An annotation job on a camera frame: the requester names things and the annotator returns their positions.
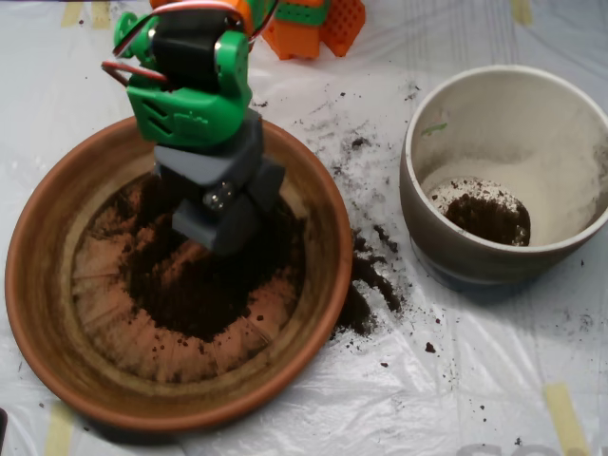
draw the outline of red wire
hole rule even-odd
[[[259,26],[256,31],[254,31],[254,33],[251,35],[251,38],[249,39],[250,42],[255,41],[258,35],[262,31],[264,31],[266,27],[268,27],[268,24],[270,23],[271,19],[275,16],[276,9],[278,8],[278,2],[279,0],[275,0],[275,2],[273,3],[273,7],[270,8],[270,11],[268,11],[268,14],[266,14],[266,17],[264,18],[264,21],[262,22],[261,26]]]
[[[120,62],[110,62],[106,60],[102,62],[102,68],[106,73],[108,73],[110,76],[112,76],[124,86],[126,86],[126,83],[128,83],[128,81],[118,71],[126,71],[132,74],[139,74],[145,76],[146,78],[158,81],[159,83],[167,84],[169,82],[167,77],[163,74],[160,74],[157,71],[152,71],[151,69],[143,68],[141,66],[131,66],[127,64],[121,64]]]

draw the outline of yellow tape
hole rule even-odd
[[[110,2],[93,2],[91,5],[91,9],[93,11],[93,28],[109,29]]]
[[[521,26],[532,25],[532,9],[530,0],[511,0],[511,15],[513,20]]]
[[[83,12],[83,2],[67,2],[64,9],[64,17],[61,19],[61,27],[75,26]]]
[[[53,404],[45,456],[68,456],[73,428],[73,412],[63,402]]]
[[[544,387],[544,397],[566,456],[589,456],[589,446],[574,412],[568,387],[563,383]]]

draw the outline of plastic sheet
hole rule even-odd
[[[359,283],[378,320],[368,338],[339,334],[272,403],[230,426],[151,446],[151,438],[108,435],[61,408],[24,361],[2,307],[0,407],[9,414],[3,456],[562,454],[542,396],[556,382],[569,388],[591,454],[608,447],[608,232],[531,283],[455,294],[416,260],[398,197],[408,120],[426,93],[458,71],[498,63],[542,67],[608,109],[607,4],[366,4],[368,23],[345,59],[323,49],[316,62],[279,62],[260,41],[250,81],[262,115],[333,172],[353,228],[387,259],[378,271],[407,299],[403,314]],[[93,132],[130,115],[123,89],[100,71],[111,48],[105,19],[113,25],[123,10],[143,12],[147,4],[74,8],[0,3],[3,256],[49,168]],[[364,141],[353,147],[357,139]],[[374,224],[396,242],[396,253]]]

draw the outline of orange object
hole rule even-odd
[[[155,10],[158,7],[166,5],[167,3],[173,3],[173,2],[170,0],[150,0],[150,6],[152,7],[152,10]]]
[[[280,60],[316,59],[321,45],[320,31],[319,27],[273,19],[262,36]]]
[[[325,0],[289,0],[294,5],[319,8]],[[262,36],[280,60],[315,59],[320,42],[336,57],[344,57],[365,25],[365,6],[361,0],[331,0],[327,19],[312,27],[273,19]]]
[[[365,24],[361,0],[332,0],[330,12],[321,27],[321,40],[336,57],[344,57]]]

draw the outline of white ceramic pot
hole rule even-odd
[[[473,236],[443,216],[437,193],[467,179],[499,185],[523,204],[528,246]],[[427,266],[483,284],[536,276],[608,219],[608,117],[581,90],[535,68],[461,73],[433,90],[411,119],[400,193]]]

